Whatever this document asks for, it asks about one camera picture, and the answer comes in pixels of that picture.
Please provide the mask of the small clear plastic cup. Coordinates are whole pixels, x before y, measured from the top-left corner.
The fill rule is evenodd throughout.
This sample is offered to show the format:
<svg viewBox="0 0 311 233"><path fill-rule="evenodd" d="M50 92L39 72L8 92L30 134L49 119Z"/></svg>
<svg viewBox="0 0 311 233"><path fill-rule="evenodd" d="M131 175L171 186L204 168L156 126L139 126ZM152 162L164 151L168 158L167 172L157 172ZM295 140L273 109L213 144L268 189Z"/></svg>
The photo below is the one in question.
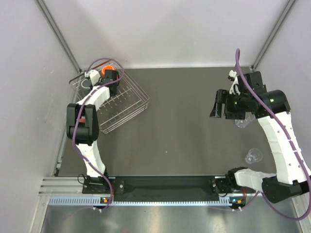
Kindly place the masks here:
<svg viewBox="0 0 311 233"><path fill-rule="evenodd" d="M245 161L248 164L260 162L263 159L263 154L259 149L250 149L245 157Z"/></svg>

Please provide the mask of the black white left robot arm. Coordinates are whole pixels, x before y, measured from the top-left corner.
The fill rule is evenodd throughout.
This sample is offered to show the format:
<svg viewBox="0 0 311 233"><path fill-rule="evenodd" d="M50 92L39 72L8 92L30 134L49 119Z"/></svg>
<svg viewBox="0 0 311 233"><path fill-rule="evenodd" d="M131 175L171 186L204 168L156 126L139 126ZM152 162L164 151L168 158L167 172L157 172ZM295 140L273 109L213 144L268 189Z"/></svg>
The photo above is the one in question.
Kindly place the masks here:
<svg viewBox="0 0 311 233"><path fill-rule="evenodd" d="M93 187L100 193L109 189L110 181L103 177L106 167L97 145L100 132L97 111L117 94L119 78L119 73L113 66L105 66L102 71L90 70L81 82L81 89L86 96L67 106L67 137L82 156L86 175L95 178Z"/></svg>

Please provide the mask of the grey mug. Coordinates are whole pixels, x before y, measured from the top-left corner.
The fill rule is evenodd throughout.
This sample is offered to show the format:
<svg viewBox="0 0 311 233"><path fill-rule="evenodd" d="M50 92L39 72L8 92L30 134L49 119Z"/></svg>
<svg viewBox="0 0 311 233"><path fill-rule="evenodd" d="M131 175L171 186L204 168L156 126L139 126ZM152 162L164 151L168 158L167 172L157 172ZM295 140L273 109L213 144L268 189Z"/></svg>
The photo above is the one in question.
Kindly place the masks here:
<svg viewBox="0 0 311 233"><path fill-rule="evenodd" d="M81 81L81 89L84 91L90 91L93 87L91 79L84 79Z"/></svg>

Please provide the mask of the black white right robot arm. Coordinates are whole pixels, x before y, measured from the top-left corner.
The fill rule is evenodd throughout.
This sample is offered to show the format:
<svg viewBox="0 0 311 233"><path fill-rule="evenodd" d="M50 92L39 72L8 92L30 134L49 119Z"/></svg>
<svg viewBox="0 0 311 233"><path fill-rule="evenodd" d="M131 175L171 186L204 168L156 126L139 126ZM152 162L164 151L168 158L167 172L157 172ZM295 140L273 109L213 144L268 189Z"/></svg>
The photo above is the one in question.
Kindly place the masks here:
<svg viewBox="0 0 311 233"><path fill-rule="evenodd" d="M260 191L271 203L309 192L311 170L299 163L303 156L294 134L285 93L267 91L259 71L240 76L231 70L228 79L231 87L217 90L210 117L244 120L247 113L253 114L269 143L276 173L233 168L226 174L227 188L235 193L244 187Z"/></svg>

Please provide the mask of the large clear plastic cup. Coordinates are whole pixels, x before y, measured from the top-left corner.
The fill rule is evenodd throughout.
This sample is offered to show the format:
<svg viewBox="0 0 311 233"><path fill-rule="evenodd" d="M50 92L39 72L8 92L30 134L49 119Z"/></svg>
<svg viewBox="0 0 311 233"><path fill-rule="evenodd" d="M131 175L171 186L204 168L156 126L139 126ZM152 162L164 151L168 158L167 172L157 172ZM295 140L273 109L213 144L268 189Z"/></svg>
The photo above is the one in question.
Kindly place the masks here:
<svg viewBox="0 0 311 233"><path fill-rule="evenodd" d="M239 128L245 128L254 120L255 120L254 115L248 115L245 119L236 119L235 124Z"/></svg>

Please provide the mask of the orange mug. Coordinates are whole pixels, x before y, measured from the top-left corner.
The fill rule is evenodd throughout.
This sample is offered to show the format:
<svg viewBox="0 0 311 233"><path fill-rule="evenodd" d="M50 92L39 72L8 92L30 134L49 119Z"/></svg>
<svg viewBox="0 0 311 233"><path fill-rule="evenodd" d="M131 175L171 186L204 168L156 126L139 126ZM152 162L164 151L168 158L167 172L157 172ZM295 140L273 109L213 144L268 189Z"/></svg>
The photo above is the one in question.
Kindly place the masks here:
<svg viewBox="0 0 311 233"><path fill-rule="evenodd" d="M106 72L107 70L115 70L115 67L112 66L112 65L104 66L104 67L101 69L101 75L102 75L102 77L105 76L105 72Z"/></svg>

